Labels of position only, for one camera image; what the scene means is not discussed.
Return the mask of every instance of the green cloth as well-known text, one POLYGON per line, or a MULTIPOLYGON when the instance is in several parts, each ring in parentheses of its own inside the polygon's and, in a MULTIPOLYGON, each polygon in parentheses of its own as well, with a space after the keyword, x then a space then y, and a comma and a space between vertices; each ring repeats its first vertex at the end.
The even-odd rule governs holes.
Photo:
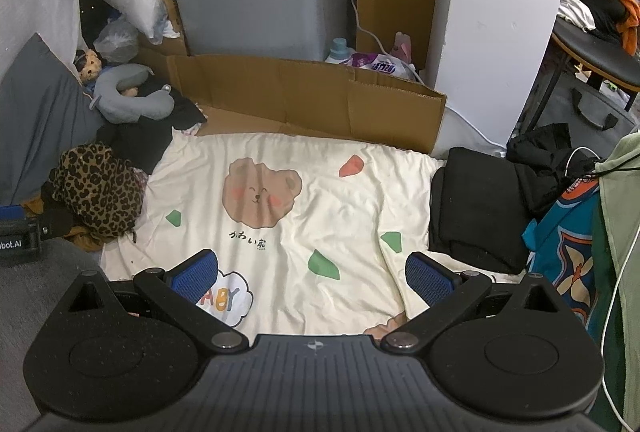
MULTIPOLYGON (((640 133, 623 137, 609 159, 596 164, 596 171, 601 174, 616 166, 626 169, 640 167, 640 133)), ((622 263, 640 225, 640 170, 616 170, 601 176, 600 200, 611 259, 616 275, 620 275, 622 263)), ((619 288, 626 368, 623 417, 634 430, 640 427, 639 286, 640 242, 631 253, 619 288)))
MULTIPOLYGON (((593 271, 596 279, 596 292, 598 293, 598 303, 595 304, 591 312, 593 319, 593 329, 602 329, 607 315, 607 309, 611 301, 613 286, 616 283, 616 272, 611 260, 609 241, 604 226, 604 216, 602 215, 602 205, 598 201, 593 210, 593 245, 591 253, 593 255, 593 271)), ((593 336, 600 346, 601 336, 593 336)), ((604 364, 605 380, 609 394, 616 408, 622 409, 625 395, 625 339, 622 330, 622 311, 620 310, 620 297, 616 296, 613 304, 611 318, 607 326, 607 339, 604 342, 604 364)), ((600 425, 607 432, 618 432, 620 423, 611 410, 609 401, 604 395, 604 390, 600 387, 596 402, 589 412, 589 418, 600 425)))

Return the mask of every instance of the clear plastic bag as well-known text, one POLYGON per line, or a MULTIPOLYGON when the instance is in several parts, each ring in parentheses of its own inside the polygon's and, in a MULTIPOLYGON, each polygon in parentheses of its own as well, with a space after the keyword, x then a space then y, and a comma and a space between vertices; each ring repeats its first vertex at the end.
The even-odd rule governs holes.
POLYGON ((100 31, 94 47, 108 62, 129 63, 138 53, 138 30, 120 17, 100 31))

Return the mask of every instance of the neck pillow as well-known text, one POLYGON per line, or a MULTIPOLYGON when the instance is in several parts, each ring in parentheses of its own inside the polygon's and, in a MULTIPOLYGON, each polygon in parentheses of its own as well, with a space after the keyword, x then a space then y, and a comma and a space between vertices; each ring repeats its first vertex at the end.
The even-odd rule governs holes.
POLYGON ((97 107, 107 121, 116 125, 137 123, 140 116, 164 119, 174 109, 169 85, 145 97, 126 97, 120 94, 144 83, 149 74, 153 74, 153 71, 148 66, 137 63, 126 63, 105 70, 95 81, 94 100, 89 108, 93 110, 97 107))

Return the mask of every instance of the leopard print fabric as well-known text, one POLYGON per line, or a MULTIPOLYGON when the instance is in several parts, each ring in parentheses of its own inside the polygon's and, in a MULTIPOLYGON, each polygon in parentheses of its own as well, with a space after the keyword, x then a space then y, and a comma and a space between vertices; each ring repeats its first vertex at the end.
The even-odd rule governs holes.
POLYGON ((107 242, 133 231, 143 189, 128 161, 101 144, 80 145, 60 157, 49 176, 53 198, 74 212, 93 237, 107 242))

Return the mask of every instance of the white charging cable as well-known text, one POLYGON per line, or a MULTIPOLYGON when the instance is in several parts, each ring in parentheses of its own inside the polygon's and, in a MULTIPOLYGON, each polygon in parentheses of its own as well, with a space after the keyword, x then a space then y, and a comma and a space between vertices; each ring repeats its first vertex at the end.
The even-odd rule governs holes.
POLYGON ((564 177, 566 177, 566 174, 569 173, 569 163, 571 163, 571 159, 574 157, 575 153, 578 150, 587 150, 589 152, 591 152, 594 156, 596 156, 596 159, 600 159, 600 156, 596 154, 596 152, 594 152, 593 150, 591 150, 590 148, 587 147, 577 147, 573 152, 571 152, 571 155, 569 156, 569 158, 566 160, 566 166, 564 167, 564 177))
MULTIPOLYGON (((618 288, 620 287, 620 281, 622 280, 623 272, 625 272, 626 264, 629 262, 629 258, 631 257, 631 252, 635 248, 636 242, 638 242, 638 235, 640 235, 640 224, 638 224, 638 229, 636 229, 636 235, 633 241, 631 242, 631 247, 629 248, 629 251, 626 253, 625 259, 622 263, 622 267, 620 268, 620 274, 616 279, 616 284, 613 286, 613 293, 611 295, 611 301, 609 302, 609 310, 607 311, 607 317, 604 320, 604 329, 602 330, 602 339, 600 341, 600 354, 602 355, 603 358, 604 358, 604 340, 607 336, 607 326, 609 325, 609 319, 611 317, 611 312, 613 311, 613 304, 616 300, 616 294, 618 293, 618 288)), ((620 415, 620 412, 618 412, 616 405, 613 403, 613 399, 611 398, 611 395, 609 394, 609 389, 607 388, 607 383, 604 381, 604 376, 602 377, 602 389, 604 390, 604 395, 607 397, 607 401, 609 401, 609 405, 611 405, 611 410, 613 411, 613 414, 616 415, 616 418, 618 418, 618 421, 620 421, 620 424, 625 428, 625 430, 627 430, 627 432, 634 432, 634 430, 620 415)))
MULTIPOLYGON (((356 27, 358 28, 359 31, 362 31, 363 33, 368 34, 369 36, 373 37, 373 39, 378 43, 378 47, 380 48, 380 52, 382 54, 386 54, 387 56, 391 56, 391 54, 389 54, 388 52, 386 52, 385 48, 382 46, 382 42, 380 42, 380 39, 371 31, 367 31, 365 28, 363 28, 360 25, 360 17, 358 15, 358 8, 356 7, 356 2, 354 0, 351 0, 351 5, 353 7, 353 12, 356 15, 356 27)), ((424 85, 424 82, 422 81, 422 78, 418 75, 417 72, 415 72, 415 69, 411 66, 408 65, 405 62, 402 62, 402 65, 405 66, 405 68, 407 68, 414 76, 415 79, 418 81, 418 83, 420 83, 421 85, 424 85)), ((458 112, 456 109, 454 109, 452 106, 450 106, 448 103, 445 104, 444 106, 447 110, 450 110, 451 112, 453 112, 454 114, 456 114, 460 119, 462 119, 462 121, 464 121, 467 125, 469 125, 474 131, 476 131, 480 137, 482 139, 484 139, 487 143, 489 143, 490 145, 493 145, 495 147, 498 148, 502 148, 503 150, 507 150, 507 147, 505 145, 502 145, 500 143, 496 143, 494 141, 491 141, 491 139, 489 139, 487 136, 485 136, 478 127, 476 127, 473 123, 471 123, 466 117, 464 117, 460 112, 458 112)))

